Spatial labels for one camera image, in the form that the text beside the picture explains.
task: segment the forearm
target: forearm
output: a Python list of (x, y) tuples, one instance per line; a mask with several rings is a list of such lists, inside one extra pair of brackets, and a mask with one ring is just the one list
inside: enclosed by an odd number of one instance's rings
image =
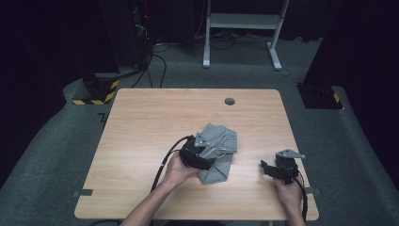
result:
[(299, 207), (284, 206), (287, 214), (288, 222), (290, 226), (304, 226), (306, 225), (305, 220), (302, 217), (302, 213)]
[(148, 226), (153, 216), (174, 189), (174, 185), (161, 182), (158, 187), (144, 199), (121, 223), (121, 226)]

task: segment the table top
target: table top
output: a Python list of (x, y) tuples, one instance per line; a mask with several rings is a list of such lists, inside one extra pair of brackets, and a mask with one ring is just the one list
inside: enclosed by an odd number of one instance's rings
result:
[[(226, 105), (226, 98), (235, 104)], [(173, 144), (201, 132), (207, 123), (237, 133), (238, 152), (228, 180), (203, 185), (197, 175), (188, 178), (154, 218), (286, 219), (276, 186), (260, 167), (261, 159), (272, 165), (278, 151), (297, 151), (284, 105), (273, 89), (120, 89), (83, 187), (92, 194), (79, 197), (75, 215), (125, 218), (150, 193)], [(310, 186), (302, 161), (295, 161)], [(307, 220), (317, 219), (312, 194), (308, 205)]]

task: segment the person's left hand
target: person's left hand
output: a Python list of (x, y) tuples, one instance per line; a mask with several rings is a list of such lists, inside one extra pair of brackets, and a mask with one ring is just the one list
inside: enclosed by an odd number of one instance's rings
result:
[(176, 152), (169, 159), (164, 182), (171, 183), (174, 187), (181, 185), (191, 175), (199, 172), (199, 169), (186, 167), (179, 154)]

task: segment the folded gray fabric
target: folded gray fabric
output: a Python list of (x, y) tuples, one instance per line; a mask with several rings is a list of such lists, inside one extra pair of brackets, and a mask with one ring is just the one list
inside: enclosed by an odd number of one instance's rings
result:
[(237, 134), (223, 125), (208, 123), (201, 133), (197, 133), (195, 146), (205, 147), (200, 157), (216, 159), (209, 170), (198, 173), (202, 183), (209, 185), (227, 181), (232, 155), (237, 153)]

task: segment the gray carpet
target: gray carpet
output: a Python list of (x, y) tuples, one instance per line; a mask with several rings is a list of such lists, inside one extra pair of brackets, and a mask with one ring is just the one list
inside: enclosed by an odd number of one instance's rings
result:
[[(302, 82), (320, 41), (279, 40), (281, 72), (274, 71), (264, 42), (236, 43), (228, 50), (211, 49), (211, 68), (202, 69), (201, 48), (160, 45), (157, 55), (168, 64), (163, 88), (277, 89), (284, 102), (305, 169), (316, 196), (320, 218), (308, 225), (399, 225), (398, 191), (383, 170), (354, 116), (345, 92), (334, 87), (342, 110), (306, 109), (295, 83)], [(213, 42), (223, 47), (226, 43)], [(151, 78), (159, 86), (163, 63), (152, 60)], [(129, 88), (138, 75), (120, 80)], [(74, 105), (80, 81), (65, 89), (67, 104), (32, 140), (0, 191), (0, 225), (82, 225), (97, 219), (74, 216), (104, 124), (99, 113), (110, 105)], [(145, 74), (138, 88), (149, 88)], [(267, 225), (258, 221), (226, 225)]]

